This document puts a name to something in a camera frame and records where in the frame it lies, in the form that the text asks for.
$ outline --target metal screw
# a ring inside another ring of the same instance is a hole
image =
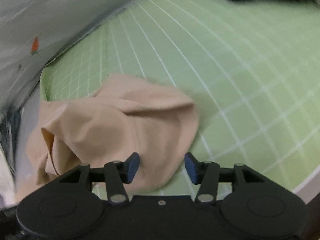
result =
[[[209,203],[214,200],[214,197],[210,194],[201,194],[198,196],[198,200],[202,203]]]
[[[126,196],[122,195],[122,194],[116,194],[116,195],[113,195],[110,200],[113,202],[113,203],[122,203],[124,201],[127,200]]]
[[[158,205],[159,206],[164,206],[166,204],[166,201],[164,201],[164,200],[159,200],[158,201]]]

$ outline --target white grid line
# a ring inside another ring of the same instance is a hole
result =
[[[121,23],[121,25],[122,25],[122,27],[123,27],[123,30],[124,30],[124,32],[125,32],[125,35],[127,36],[127,39],[128,39],[128,41],[129,41],[129,43],[130,43],[130,46],[131,46],[131,49],[132,49],[132,51],[133,51],[133,53],[134,53],[134,56],[136,57],[136,60],[137,60],[137,62],[138,62],[138,65],[139,65],[139,67],[140,67],[140,70],[141,70],[141,72],[142,72],[142,75],[143,75],[144,78],[146,78],[146,75],[145,75],[145,73],[144,73],[144,71],[143,71],[143,68],[142,68],[142,66],[141,66],[141,63],[140,63],[140,61],[139,61],[139,59],[138,59],[136,50],[135,50],[134,47],[133,47],[133,44],[132,44],[132,42],[131,42],[131,39],[130,39],[128,33],[127,33],[127,29],[125,28],[125,26],[124,26],[124,24],[123,24],[120,16],[119,16],[119,21],[120,21],[120,23]]]
[[[116,41],[115,41],[115,36],[114,36],[112,28],[111,28],[111,22],[109,23],[109,30],[110,30],[110,34],[111,34],[113,45],[114,45],[115,50],[116,50],[116,56],[117,56],[117,59],[118,59],[118,62],[119,62],[119,68],[120,68],[121,73],[123,74],[123,69],[122,69],[122,65],[121,65],[121,61],[120,61],[120,57],[119,57],[119,52],[118,52]]]
[[[180,6],[176,5],[175,3],[173,3],[173,2],[170,1],[170,0],[167,0],[167,1],[170,2],[170,3],[172,3],[173,5],[175,5],[177,8],[179,8],[180,10],[182,10],[183,12],[185,12],[186,14],[188,14],[190,17],[192,17],[196,22],[198,22],[200,25],[202,25],[203,27],[205,27],[215,38],[217,38],[221,43],[223,43],[224,46],[227,47],[227,48],[230,50],[230,52],[237,58],[237,60],[238,60],[238,61],[247,69],[247,71],[253,76],[253,78],[256,80],[256,82],[260,85],[260,87],[264,90],[264,92],[266,93],[266,95],[269,97],[269,99],[270,99],[270,101],[272,102],[272,104],[276,107],[277,110],[279,110],[279,108],[280,108],[279,105],[277,104],[277,102],[276,102],[275,99],[273,98],[272,94],[271,94],[268,90],[266,90],[266,88],[265,88],[263,82],[261,81],[261,79],[255,74],[255,72],[252,70],[252,68],[240,57],[240,55],[238,55],[238,54],[231,48],[231,46],[230,46],[228,43],[226,43],[219,35],[217,35],[214,31],[212,31],[210,28],[208,28],[203,22],[201,22],[199,19],[197,19],[196,17],[194,17],[194,16],[193,16],[192,14],[190,14],[188,11],[184,10],[183,8],[181,8]],[[171,17],[168,13],[166,13],[166,14],[167,14],[170,18],[172,18],[178,25],[180,25],[180,24],[179,24],[173,17]],[[225,26],[226,26],[229,30],[231,30],[232,32],[234,32],[234,33],[237,34],[237,32],[235,32],[234,29],[233,29],[230,25],[228,25],[227,23],[225,23],[224,21],[222,21],[218,16],[216,16],[216,15],[213,15],[213,16],[214,16],[216,19],[218,19],[220,22],[223,22],[223,23],[225,24]],[[213,56],[212,56],[199,42],[198,42],[198,44],[203,48],[204,51],[207,52],[207,54],[209,55],[209,57],[211,57],[212,60],[213,60],[214,62],[216,62],[216,60],[213,58]],[[233,81],[233,79],[232,79],[230,76],[228,77],[228,80],[231,82],[231,84],[233,85],[233,87],[234,87],[234,88],[237,90],[237,92],[240,94],[242,100],[244,101],[244,103],[246,104],[246,106],[249,108],[250,112],[252,113],[252,115],[253,115],[253,117],[255,118],[257,124],[259,125],[259,127],[260,127],[260,128],[263,128],[263,124],[262,124],[260,118],[258,117],[257,113],[255,112],[255,110],[253,109],[253,107],[251,106],[251,104],[249,103],[249,101],[247,100],[247,98],[243,95],[243,93],[240,91],[240,89],[238,88],[238,86],[235,84],[235,82]],[[296,135],[296,134],[295,134],[295,131],[293,130],[293,128],[292,128],[292,130],[291,130],[291,133],[292,133],[293,136]],[[280,158],[280,154],[279,154],[278,150],[276,149],[276,146],[275,146],[272,138],[270,137],[269,133],[268,133],[268,132],[264,132],[264,137],[265,137],[267,143],[269,144],[270,148],[272,149],[275,158],[278,160],[278,159]],[[290,184],[289,177],[288,177],[288,175],[287,175],[287,173],[286,173],[286,171],[285,171],[285,169],[284,169],[283,166],[282,166],[282,168],[281,168],[281,172],[282,172],[283,177],[284,177],[284,179],[286,180],[286,182],[287,182],[288,184]]]
[[[175,82],[174,82],[174,80],[172,79],[172,76],[170,75],[170,73],[169,73],[168,69],[167,69],[167,68],[166,68],[166,66],[164,65],[164,63],[163,63],[163,61],[162,61],[161,57],[159,56],[159,54],[158,54],[158,52],[156,51],[155,47],[153,46],[153,44],[152,44],[152,43],[151,43],[151,41],[149,40],[148,36],[146,35],[146,33],[144,32],[144,30],[142,29],[142,27],[141,27],[141,25],[139,24],[139,22],[137,21],[136,17],[132,14],[132,11],[131,11],[130,9],[128,9],[128,11],[131,13],[131,15],[132,15],[133,19],[135,20],[135,22],[136,22],[136,23],[137,23],[137,25],[139,26],[140,30],[142,31],[143,35],[145,36],[145,38],[146,38],[146,39],[147,39],[147,41],[149,42],[149,44],[150,44],[151,48],[152,48],[152,49],[153,49],[153,51],[155,52],[155,54],[156,54],[157,58],[159,59],[159,61],[160,61],[161,65],[163,66],[163,68],[164,68],[165,72],[167,73],[167,75],[168,75],[168,77],[169,77],[169,79],[170,79],[171,83],[172,83],[175,87],[177,87],[177,86],[176,86],[176,84],[175,84]]]
[[[83,86],[84,86],[85,84],[87,84],[90,80],[94,79],[97,75],[98,75],[98,73],[96,73],[95,75],[93,75],[92,77],[90,77],[86,82],[84,82],[84,83],[81,84],[79,87],[77,87],[71,94],[73,94],[73,93],[76,92],[76,91],[79,91],[79,88],[83,87]],[[89,95],[92,95],[94,92],[95,92],[95,91],[92,91],[92,92],[90,92],[89,94],[87,94],[87,95],[84,96],[84,97],[87,97],[87,96],[89,96]]]
[[[283,157],[281,157],[281,159],[279,160],[279,162],[283,162],[283,160],[285,160],[286,158],[290,157],[295,151],[297,151],[298,149],[301,149],[303,147],[303,145],[312,137],[314,136],[316,133],[318,133],[320,130],[320,124],[316,126],[316,128],[314,128],[303,140],[301,140],[298,144],[296,144],[296,146],[294,148],[292,148],[288,153],[286,153]],[[273,163],[272,165],[270,165],[268,168],[266,168],[265,170],[262,171],[262,173],[266,173],[267,171],[271,170],[272,168],[274,168],[275,166],[277,166],[279,164],[279,162]]]
[[[57,87],[56,90],[58,89],[58,85],[60,84],[60,81],[61,81],[61,78],[60,78],[61,74],[62,74],[62,71],[60,70],[59,73],[58,73],[58,76],[57,76],[58,77],[58,83],[56,85],[56,87]]]
[[[51,84],[51,86],[52,86],[54,80],[55,80],[55,75],[53,75],[53,73],[50,73],[50,83],[48,82],[47,90],[46,90],[46,92],[45,92],[46,95],[47,95],[47,91],[49,90],[49,84]],[[50,101],[50,100],[51,100],[52,90],[53,90],[53,87],[50,89],[49,97],[46,96],[46,97],[47,97],[47,101]]]
[[[50,85],[50,84],[51,84],[51,85],[53,84],[53,81],[54,81],[54,79],[55,79],[54,77],[55,77],[55,76],[50,73],[49,78],[48,78],[47,88],[46,88],[46,90],[45,90],[45,97],[46,97],[47,101],[50,100],[50,96],[49,96],[49,98],[47,97],[47,92],[48,92],[48,90],[49,90],[49,85]]]
[[[75,91],[73,91],[72,93],[77,91],[77,96],[76,98],[79,97],[79,88],[80,88],[80,75],[81,75],[81,69],[82,69],[82,65],[83,65],[83,54],[84,54],[84,49],[85,49],[85,44],[83,42],[83,48],[82,48],[82,52],[81,52],[81,56],[80,56],[80,67],[79,67],[79,75],[78,75],[78,87]]]
[[[105,35],[102,35],[104,34],[105,30],[104,28],[100,28],[100,33],[99,33],[99,57],[100,57],[100,76],[99,76],[99,83],[100,85],[102,85],[102,40],[101,40],[101,37]]]
[[[255,62],[260,62],[259,59],[260,59],[260,57],[256,57],[252,62],[250,62],[250,64],[253,64],[253,63],[255,63]],[[245,68],[235,68],[233,71],[230,72],[230,75],[233,76],[234,74],[240,73],[240,72],[245,71],[245,70],[246,70]],[[81,73],[79,73],[79,75],[78,75],[77,77],[73,78],[73,79],[69,82],[69,84],[67,84],[67,86],[70,85],[74,80],[76,80],[76,79],[77,79],[80,75],[82,75],[85,71],[86,71],[86,70],[84,70],[84,71],[82,71]],[[210,83],[208,84],[208,87],[210,87],[210,86],[218,83],[218,82],[221,81],[221,80],[225,80],[225,79],[226,79],[225,76],[224,76],[224,75],[221,75],[221,76],[219,76],[218,78],[214,79],[212,82],[210,82]],[[277,84],[279,84],[279,83],[280,83],[279,81],[280,81],[280,80],[277,79],[276,81],[269,82],[269,83],[266,84],[265,86],[266,86],[267,89],[271,89],[272,87],[274,87],[274,86],[276,86]],[[262,92],[263,92],[262,88],[259,88],[259,89],[256,90],[255,92],[247,95],[247,98],[248,98],[249,100],[251,100],[251,99],[255,98],[256,96],[259,96],[260,94],[262,94]],[[195,93],[196,93],[195,90],[191,90],[191,95],[194,95]],[[237,107],[237,106],[240,106],[241,103],[243,103],[243,101],[242,101],[242,100],[238,100],[237,102],[233,103],[232,105],[224,108],[223,111],[224,111],[224,112],[228,112],[228,111],[232,110],[233,108],[235,108],[235,107]]]
[[[201,8],[202,10],[204,10],[205,12],[209,13],[209,11],[205,10],[204,8],[202,8],[201,6],[199,6],[198,4],[193,3],[191,0],[189,0],[189,1],[190,1],[192,4],[200,7],[200,8]],[[222,9],[225,9],[225,7],[221,6],[220,4],[218,4],[218,6],[219,6],[220,8],[222,8]],[[260,37],[261,40],[263,40],[265,44],[269,43],[269,46],[270,46],[271,48],[276,48],[276,49],[280,52],[279,54],[280,54],[280,57],[282,58],[283,62],[285,62],[285,63],[287,64],[287,66],[290,68],[291,71],[293,71],[293,73],[295,74],[295,76],[298,76],[297,73],[293,70],[292,65],[291,65],[291,64],[288,64],[288,61],[284,60],[285,57],[284,57],[283,53],[281,53],[281,50],[280,50],[279,48],[277,48],[273,42],[267,41],[267,38],[266,38],[264,35],[262,35],[262,34],[260,34],[259,32],[257,32],[257,31],[252,27],[252,25],[248,25],[248,23],[245,23],[245,22],[244,22],[240,17],[238,17],[235,13],[232,13],[232,14],[231,14],[231,13],[228,12],[228,10],[224,10],[224,12],[226,12],[228,15],[234,17],[234,18],[237,20],[237,22],[241,22],[241,23],[243,24],[243,26],[245,26],[245,27],[248,28],[249,30],[253,30],[254,35],[257,36],[257,37]],[[245,37],[243,37],[243,36],[240,35],[238,32],[236,32],[230,25],[228,25],[227,23],[225,23],[224,21],[222,21],[218,16],[216,16],[216,15],[213,15],[213,16],[214,16],[217,20],[219,20],[220,22],[224,23],[230,31],[232,31],[233,33],[235,33],[236,35],[238,35],[238,36],[240,37],[240,39],[252,49],[252,51],[258,53],[258,54],[260,55],[260,57],[262,57],[263,59],[265,59],[265,62],[267,62],[268,66],[269,66],[269,70],[271,70],[271,72],[272,72],[275,76],[277,76],[277,77],[280,77],[280,76],[281,76],[281,74],[277,71],[277,69],[274,67],[274,65],[273,65],[273,64],[270,64],[269,60],[266,59],[266,58],[264,58],[264,56],[260,53],[260,51],[258,51],[258,50],[255,48],[254,45],[252,45],[252,43],[250,43]],[[283,79],[281,79],[281,82],[283,83],[283,85],[285,86],[286,90],[288,91],[288,93],[290,94],[290,96],[293,98],[293,100],[296,101],[298,98],[297,98],[296,94],[294,93],[294,91],[292,91],[292,90],[290,89],[290,87],[288,86],[287,82],[285,82],[285,80],[283,80]],[[274,100],[274,103],[276,103],[276,105],[274,104],[274,106],[277,108],[277,110],[280,111],[280,112],[282,112],[283,110],[282,110],[282,108],[279,106],[279,104],[276,102],[276,100]],[[302,114],[304,115],[305,119],[307,119],[307,122],[308,122],[310,128],[313,127],[313,125],[311,125],[310,117],[308,116],[307,111],[305,110],[304,106],[301,106],[300,109],[301,109],[301,112],[302,112]],[[288,129],[289,129],[292,137],[294,138],[295,142],[299,141],[299,138],[298,138],[298,136],[297,136],[297,134],[296,134],[293,126],[292,126],[291,123],[289,122],[289,120],[286,121],[286,124],[288,125]],[[307,165],[307,159],[306,159],[306,154],[305,154],[304,150],[303,150],[303,153],[304,153],[304,154],[301,155],[301,158],[302,158],[302,160],[304,160],[304,164],[305,164],[305,166],[306,166],[306,165]]]
[[[53,74],[52,74],[52,76],[53,76],[53,80],[52,80],[52,84],[54,83],[54,81],[56,80],[56,75],[55,75],[55,70],[57,69],[57,66],[55,66],[55,68],[54,68],[54,70],[53,70]],[[56,88],[56,85],[53,87],[53,88],[51,88],[50,89],[50,93],[49,93],[49,98],[48,98],[48,100],[49,101],[51,101],[51,94],[52,94],[52,91],[54,90]]]
[[[273,28],[271,28],[270,26],[266,26],[265,30],[268,31],[270,34],[273,35],[273,37],[277,38],[279,41],[281,39],[279,39],[279,37],[283,37],[283,35],[277,35],[277,31],[276,30],[280,30],[280,31],[285,31],[285,32],[291,32],[291,31],[294,31],[296,28],[298,27],[304,27],[304,28],[310,28],[310,26],[306,26],[306,22],[303,21],[303,23],[301,23],[299,20],[300,18],[297,18],[296,16],[300,16],[301,14],[301,11],[298,11],[298,13],[296,15],[293,15],[293,17],[286,21],[286,22],[281,22],[280,24],[275,24]],[[312,19],[309,19],[309,21],[307,22],[308,24],[311,24],[311,25],[314,25],[315,23],[318,23],[318,18],[315,18],[313,19],[315,20],[316,22],[313,22]]]
[[[66,61],[67,61],[67,59],[66,59],[65,61],[63,61],[63,62],[61,63],[61,65],[60,65],[60,69],[62,69],[61,72],[60,72],[61,74],[64,74],[64,72],[65,72],[65,67],[64,67],[64,66],[66,65]],[[62,79],[62,89],[63,89],[63,84],[64,84],[65,78],[66,78],[66,77],[64,76],[64,78]]]
[[[69,80],[69,84],[66,86],[66,87],[68,87],[69,86],[69,93],[68,93],[68,96],[65,98],[65,99],[69,99],[70,98],[70,90],[71,90],[71,80],[72,80],[72,73],[74,72],[74,70],[75,70],[75,68],[73,67],[72,68],[72,71],[70,72],[70,80]]]
[[[300,44],[299,41],[300,41],[300,39],[299,39],[299,40],[297,40],[297,39],[294,40],[294,42],[296,43],[295,46],[298,46],[298,45]],[[290,43],[290,46],[289,46],[288,48],[286,48],[286,49],[290,49],[290,48],[295,47],[295,46],[292,46],[292,43]],[[263,57],[271,57],[271,56],[277,55],[278,53],[280,53],[279,50],[271,49],[270,51],[264,53],[264,54],[263,54]],[[256,62],[257,62],[257,63],[262,62],[262,61],[260,61],[260,58],[261,58],[260,56],[255,57],[255,59],[252,60],[252,61],[250,62],[250,64],[255,64]],[[52,83],[54,83],[54,81],[55,81],[58,77],[61,76],[61,71],[59,71],[59,70],[60,70],[60,66],[58,66],[58,65],[57,65],[57,66],[52,66],[52,67],[54,67],[53,73],[51,74],[52,76],[54,76],[54,79],[53,79],[53,81],[52,81]],[[242,68],[234,68],[232,71],[230,71],[230,75],[233,76],[234,74],[240,73],[240,72],[245,71],[245,70],[246,70],[246,69],[243,68],[243,67],[242,67]],[[84,72],[79,73],[79,75],[78,75],[77,77],[75,77],[75,78],[72,79],[72,82],[73,82],[74,80],[76,80],[76,79],[77,79],[81,74],[83,74],[83,73],[84,73]],[[209,82],[207,85],[208,85],[208,86],[211,86],[211,85],[219,82],[220,80],[224,80],[224,79],[226,79],[225,76],[224,76],[224,75],[220,75],[219,77],[217,77],[217,78],[214,79],[213,81]],[[58,82],[54,87],[51,88],[49,98],[51,98],[51,93],[52,93],[52,91],[53,91],[56,87],[58,87],[59,83],[60,83],[60,82]]]
[[[84,70],[83,72],[79,73],[79,75],[76,76],[75,78],[72,78],[65,87],[69,86],[74,80],[79,79],[79,77],[80,77],[84,72],[86,72],[86,70]]]
[[[317,86],[315,86],[313,89],[308,91],[300,100],[295,102],[295,104],[293,106],[289,107],[286,111],[279,114],[273,121],[271,121],[269,124],[265,125],[265,129],[269,130],[271,127],[273,127],[274,125],[279,123],[281,120],[283,120],[284,117],[287,117],[294,110],[298,109],[302,104],[304,104],[310,98],[310,96],[309,96],[310,92],[316,93],[319,90],[320,90],[320,83]],[[245,138],[241,141],[241,144],[246,144],[247,142],[251,141],[255,137],[259,136],[263,131],[264,131],[264,129],[260,129],[260,130],[256,131],[255,133],[249,135],[247,138]],[[220,152],[216,157],[220,157],[224,154],[227,154],[227,153],[235,150],[236,148],[237,148],[237,144],[234,144],[231,147],[229,147],[228,149]]]
[[[162,27],[151,17],[151,15],[138,3],[138,5],[146,12],[146,14],[148,14],[148,16],[156,23],[156,25],[162,30],[162,32],[167,36],[167,38],[172,42],[172,44],[175,46],[175,48],[178,50],[178,52],[183,56],[183,58],[185,59],[185,61],[188,63],[189,67],[192,69],[192,71],[195,73],[195,75],[197,76],[198,80],[201,82],[201,84],[203,85],[204,89],[207,91],[207,93],[209,94],[210,98],[212,99],[212,101],[215,103],[216,107],[219,109],[219,111],[221,111],[222,113],[222,117],[225,120],[227,126],[230,129],[230,132],[232,133],[232,135],[234,136],[234,139],[239,142],[239,138],[238,135],[236,134],[236,132],[233,130],[232,125],[230,124],[228,118],[226,117],[225,113],[222,111],[221,107],[219,106],[219,104],[217,103],[217,100],[214,98],[214,96],[212,95],[212,93],[210,92],[210,90],[208,89],[207,85],[204,83],[204,81],[201,79],[201,77],[199,76],[199,74],[197,73],[197,71],[194,69],[193,65],[188,61],[188,59],[186,58],[186,56],[182,53],[182,51],[178,48],[178,46],[174,43],[174,41],[167,35],[167,33],[162,29]],[[243,154],[244,160],[246,161],[246,163],[248,165],[250,165],[250,160],[244,150],[243,147],[240,146],[240,150]]]
[[[277,50],[281,51],[272,41],[268,40],[268,38],[266,38],[264,35],[260,34],[259,32],[255,31],[255,29],[252,28],[252,30],[254,30],[254,33],[256,36],[259,36],[261,38],[261,40],[263,40],[265,42],[265,44],[269,44],[270,47],[276,48]],[[304,89],[306,89],[306,84],[304,82],[304,80],[301,78],[300,75],[298,75],[297,71],[295,71],[295,68],[292,67],[292,64],[289,62],[288,58],[283,54],[280,53],[280,57],[282,59],[282,61],[289,67],[290,71],[297,77],[297,79],[301,82],[301,84],[303,85]],[[273,71],[276,75],[278,75],[278,71],[276,70],[276,68],[273,67]],[[296,93],[290,88],[289,84],[287,82],[283,82],[285,88],[287,89],[288,93],[290,94],[290,96],[292,97],[292,99],[294,101],[298,100],[298,97],[296,95]],[[302,105],[300,108],[305,120],[307,121],[308,125],[310,128],[314,127],[314,123],[312,122],[308,112],[306,111],[305,107]],[[317,147],[320,150],[320,136],[317,134],[316,137],[316,141],[317,141]]]
[[[292,43],[290,43],[290,46],[288,46],[287,48],[285,48],[285,50],[287,50],[287,49],[292,49],[292,48],[295,48],[296,46],[300,46],[300,41],[301,40],[296,40],[297,42],[295,43],[295,45],[293,46],[292,45]],[[274,57],[274,56],[277,56],[278,54],[280,54],[281,53],[281,51],[280,50],[276,50],[276,49],[271,49],[271,50],[269,50],[269,51],[267,51],[266,53],[263,53],[263,54],[260,54],[260,55],[262,55],[262,57],[263,58],[266,58],[266,59],[268,59],[269,57]],[[263,63],[264,61],[262,61],[261,60],[261,56],[257,56],[257,57],[255,57],[253,60],[251,60],[248,64],[249,65],[252,65],[252,64],[258,64],[258,63]],[[241,67],[241,68],[234,68],[234,69],[232,69],[231,71],[229,71],[229,74],[231,75],[231,76],[234,76],[235,74],[238,74],[238,73],[240,73],[240,72],[242,72],[242,71],[245,71],[246,69],[244,68],[244,67]],[[214,85],[214,84],[216,84],[216,83],[218,83],[218,82],[220,82],[220,81],[222,81],[222,80],[225,80],[226,79],[226,77],[224,76],[224,75],[220,75],[220,76],[218,76],[217,78],[214,78],[212,81],[210,81],[207,85],[210,87],[210,86],[212,86],[212,85]]]
[[[89,63],[88,63],[88,86],[87,86],[87,95],[90,94],[90,69],[91,69],[91,60],[92,60],[92,49],[93,49],[93,43],[94,43],[94,39],[93,39],[93,35],[90,35],[91,38],[91,42],[90,42],[90,52],[89,52]]]
[[[62,92],[63,92],[63,90],[67,87],[67,86],[64,86],[64,82],[65,82],[65,79],[69,76],[69,75],[67,75],[66,74],[66,72],[67,72],[67,70],[69,70],[69,60],[70,60],[70,55],[71,55],[71,53],[69,53],[69,55],[67,56],[66,55],[66,60],[64,61],[64,64],[63,64],[63,73],[65,73],[65,75],[64,75],[64,78],[63,78],[63,82],[62,82],[62,89],[61,89],[61,97],[60,97],[60,100],[62,100]]]
[[[278,85],[280,83],[281,83],[281,81],[279,79],[275,79],[275,80],[269,82],[268,84],[266,84],[265,87],[266,87],[267,90],[270,90],[270,89],[272,89],[273,87],[275,87],[276,85]],[[248,101],[251,101],[251,100],[255,99],[256,97],[258,97],[260,95],[263,95],[263,94],[264,94],[264,90],[263,90],[263,88],[260,87],[259,89],[255,90],[251,94],[247,95],[246,98],[247,98]],[[223,109],[223,111],[225,113],[228,113],[232,109],[234,109],[234,108],[236,108],[238,106],[241,106],[242,104],[244,104],[244,101],[242,99],[240,99],[240,100],[232,103],[230,106],[225,107]]]

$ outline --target tan fabric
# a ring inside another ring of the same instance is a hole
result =
[[[26,153],[35,176],[18,191],[21,200],[80,163],[103,167],[132,152],[141,165],[128,192],[153,190],[175,173],[198,127],[192,100],[123,74],[112,75],[91,98],[41,101]]]

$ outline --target orange mark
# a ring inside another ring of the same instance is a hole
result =
[[[38,52],[38,48],[39,48],[39,39],[38,37],[35,37],[35,39],[33,40],[32,43],[32,48],[31,48],[31,54],[35,54]]]

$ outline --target wrinkled fabric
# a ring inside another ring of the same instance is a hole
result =
[[[20,108],[42,68],[134,0],[0,0],[0,110]]]
[[[0,144],[13,177],[20,121],[21,115],[17,109],[9,108],[4,113],[0,113]]]
[[[140,167],[126,190],[157,189],[180,166],[197,128],[189,97],[175,87],[124,74],[107,78],[91,98],[42,101],[26,146],[35,174],[17,200],[80,163],[103,167],[133,152],[140,155]]]

